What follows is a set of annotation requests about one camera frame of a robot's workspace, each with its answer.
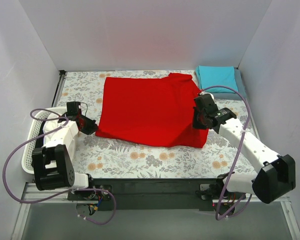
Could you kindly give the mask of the red t shirt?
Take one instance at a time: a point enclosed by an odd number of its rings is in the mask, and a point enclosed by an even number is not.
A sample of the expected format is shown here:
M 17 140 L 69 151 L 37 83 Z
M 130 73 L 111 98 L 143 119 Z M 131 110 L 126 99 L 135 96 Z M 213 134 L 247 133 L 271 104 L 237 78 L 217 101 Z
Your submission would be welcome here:
M 192 126 L 194 99 L 199 92 L 190 74 L 107 77 L 95 135 L 152 147 L 201 149 L 208 131 Z

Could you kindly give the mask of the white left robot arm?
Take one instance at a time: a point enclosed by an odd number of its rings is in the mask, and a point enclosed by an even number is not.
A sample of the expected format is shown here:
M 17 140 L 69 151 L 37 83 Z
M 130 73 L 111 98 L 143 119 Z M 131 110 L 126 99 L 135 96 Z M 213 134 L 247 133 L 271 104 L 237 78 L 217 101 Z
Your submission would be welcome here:
M 79 189 L 79 194 L 85 200 L 96 196 L 96 187 L 91 184 L 89 174 L 77 173 L 73 167 L 78 133 L 91 135 L 98 125 L 84 115 L 71 116 L 66 126 L 66 120 L 51 113 L 43 126 L 43 133 L 61 127 L 43 137 L 43 146 L 32 151 L 32 163 L 35 184 L 38 190 L 54 190 L 59 188 Z

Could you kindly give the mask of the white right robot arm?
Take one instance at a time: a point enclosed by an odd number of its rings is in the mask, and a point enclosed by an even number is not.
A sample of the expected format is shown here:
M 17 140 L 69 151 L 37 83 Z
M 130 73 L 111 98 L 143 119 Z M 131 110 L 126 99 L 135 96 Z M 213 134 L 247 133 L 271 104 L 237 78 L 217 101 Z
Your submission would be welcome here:
M 209 93 L 194 99 L 193 127 L 214 130 L 229 141 L 253 166 L 255 175 L 229 171 L 217 177 L 204 192 L 227 199 L 233 193 L 256 195 L 269 204 L 296 187 L 296 163 L 290 155 L 280 155 L 245 131 L 243 124 L 229 108 L 219 109 Z

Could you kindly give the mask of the folded turquoise t shirt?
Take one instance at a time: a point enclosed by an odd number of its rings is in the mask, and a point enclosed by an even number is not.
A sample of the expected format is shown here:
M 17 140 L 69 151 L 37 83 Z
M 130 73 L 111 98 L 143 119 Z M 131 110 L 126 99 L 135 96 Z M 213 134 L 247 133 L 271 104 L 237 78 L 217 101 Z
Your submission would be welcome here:
M 198 66 L 195 69 L 199 88 L 225 86 L 238 91 L 233 66 Z

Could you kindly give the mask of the white t shirt in basket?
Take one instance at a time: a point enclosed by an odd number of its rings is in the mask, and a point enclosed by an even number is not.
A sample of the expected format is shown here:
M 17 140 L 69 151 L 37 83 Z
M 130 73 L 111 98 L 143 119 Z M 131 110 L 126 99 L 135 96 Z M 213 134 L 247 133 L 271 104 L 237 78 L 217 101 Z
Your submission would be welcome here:
M 49 132 L 59 128 L 65 122 L 65 119 L 58 119 L 58 115 L 51 113 L 43 125 L 43 146 L 48 145 L 48 147 L 53 146 L 54 144 L 61 142 L 61 134 L 64 132 L 63 130 L 54 131 L 50 134 Z

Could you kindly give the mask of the black garment in basket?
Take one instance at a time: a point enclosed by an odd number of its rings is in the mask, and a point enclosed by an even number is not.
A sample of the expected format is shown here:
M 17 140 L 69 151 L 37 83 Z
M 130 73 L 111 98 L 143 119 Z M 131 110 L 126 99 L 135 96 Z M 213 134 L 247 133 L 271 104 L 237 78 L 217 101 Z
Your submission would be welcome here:
M 41 135 L 44 134 L 44 131 L 43 131 L 44 125 L 45 125 L 45 122 L 42 121 L 41 124 L 40 124 L 38 136 L 41 136 Z M 41 148 L 43 145 L 44 145 L 44 137 L 42 136 L 42 137 L 36 139 L 34 148 L 35 149 L 36 148 Z

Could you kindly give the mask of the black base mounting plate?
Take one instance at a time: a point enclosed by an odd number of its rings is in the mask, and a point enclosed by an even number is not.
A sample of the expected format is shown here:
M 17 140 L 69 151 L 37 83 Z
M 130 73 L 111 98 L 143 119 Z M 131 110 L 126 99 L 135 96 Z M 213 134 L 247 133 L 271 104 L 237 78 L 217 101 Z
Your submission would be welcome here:
M 117 210 L 213 211 L 224 186 L 218 178 L 94 178 L 91 183 L 114 195 Z

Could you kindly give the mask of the aluminium frame rail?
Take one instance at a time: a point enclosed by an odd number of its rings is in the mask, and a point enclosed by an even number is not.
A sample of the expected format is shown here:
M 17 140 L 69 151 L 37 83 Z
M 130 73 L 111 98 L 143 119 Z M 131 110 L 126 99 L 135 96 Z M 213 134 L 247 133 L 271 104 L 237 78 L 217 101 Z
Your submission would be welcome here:
M 26 183 L 24 186 L 24 190 L 23 190 L 21 199 L 26 202 L 32 202 L 32 201 L 37 201 L 37 200 L 48 198 L 52 195 L 61 193 L 63 191 L 65 191 L 65 189 L 63 189 L 63 188 L 40 191 L 37 189 L 37 187 L 34 183 Z M 66 193 L 62 193 L 58 196 L 55 196 L 51 199 L 45 200 L 42 203 L 46 204 L 46 203 L 73 203 L 73 202 L 75 202 L 75 201 L 68 200 L 68 192 L 66 192 Z

